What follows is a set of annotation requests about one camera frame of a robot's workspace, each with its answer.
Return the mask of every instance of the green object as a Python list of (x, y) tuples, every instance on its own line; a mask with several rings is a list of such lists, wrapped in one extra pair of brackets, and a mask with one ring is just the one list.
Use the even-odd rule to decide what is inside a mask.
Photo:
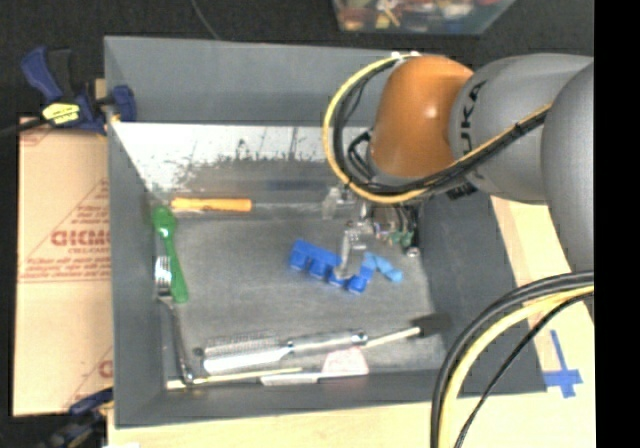
[(176, 218), (167, 206), (156, 206), (151, 212), (151, 220), (160, 238), (164, 242), (164, 248), (169, 257), (171, 267), (171, 295), (176, 303), (184, 303), (189, 300), (187, 283), (184, 280), (180, 260), (173, 243), (173, 235), (176, 230)]

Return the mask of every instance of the light gray surface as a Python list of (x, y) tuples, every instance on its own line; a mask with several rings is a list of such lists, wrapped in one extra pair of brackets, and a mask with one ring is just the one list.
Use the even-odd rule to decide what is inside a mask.
[[(364, 329), (375, 337), (433, 312), (419, 258), (373, 240), (369, 249), (400, 268), (404, 279), (392, 283), (376, 273), (356, 295), (288, 267), (298, 238), (337, 252), (344, 219), (323, 221), (319, 204), (257, 209), (262, 211), (244, 220), (179, 219), (176, 245), (191, 296), (178, 307), (187, 347), (260, 331), (274, 332), (283, 342), (346, 329)], [(173, 359), (171, 352), (167, 356)], [(371, 371), (424, 370), (439, 367), (444, 348), (434, 337), (367, 350), (365, 357)], [(323, 361), (318, 356), (292, 363), (318, 368)], [(192, 366), (197, 371), (197, 358)]]

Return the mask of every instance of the gray metal tray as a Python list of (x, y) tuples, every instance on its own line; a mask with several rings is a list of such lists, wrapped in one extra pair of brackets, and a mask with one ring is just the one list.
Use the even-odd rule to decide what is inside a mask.
[[(503, 241), (483, 194), (457, 201), (437, 197), (424, 204), (422, 258), (394, 260), (409, 265), (405, 281), (375, 279), (363, 295), (352, 296), (293, 273), (286, 265), (296, 237), (316, 237), (318, 244), (335, 246), (336, 232), (343, 226), (343, 218), (323, 222), (315, 215), (327, 187), (334, 184), (320, 153), (318, 161), (307, 158), (305, 163), (296, 163), (296, 158), (276, 162), (271, 155), (277, 169), (268, 172), (255, 161), (241, 163), (238, 172), (221, 174), (216, 167), (220, 153), (204, 134), (209, 128), (318, 127), (328, 97), (345, 77), (384, 54), (153, 38), (105, 40), (107, 87), (130, 85), (142, 121), (109, 133), (117, 426), (429, 400), (438, 366), (455, 336), (489, 302), (513, 288)], [(310, 62), (315, 72), (302, 71)], [(363, 97), (371, 107), (368, 115), (375, 109), (379, 87), (372, 83)], [(367, 108), (362, 116), (364, 126)], [(177, 134), (178, 126), (194, 131), (189, 136), (163, 135), (165, 130)], [(251, 126), (242, 129), (251, 131)], [(176, 152), (176, 147), (183, 149)], [(242, 160), (237, 146), (228, 148), (227, 161)], [(298, 149), (309, 148), (302, 144)], [(175, 360), (167, 341), (167, 318), (153, 294), (159, 245), (149, 198), (249, 190), (255, 193), (256, 209), (246, 218), (179, 219), (179, 254), (192, 289), (192, 301), (180, 311), (189, 348), (211, 336), (265, 324), (283, 337), (325, 327), (358, 327), (377, 334), (435, 311), (449, 313), (453, 327), (418, 350), (371, 356), (371, 372), (365, 377), (293, 390), (230, 383), (167, 391)], [(465, 393), (483, 388), (517, 338), (517, 331), (506, 334), (477, 361)], [(501, 382), (498, 392), (544, 389), (534, 351), (522, 354)]]

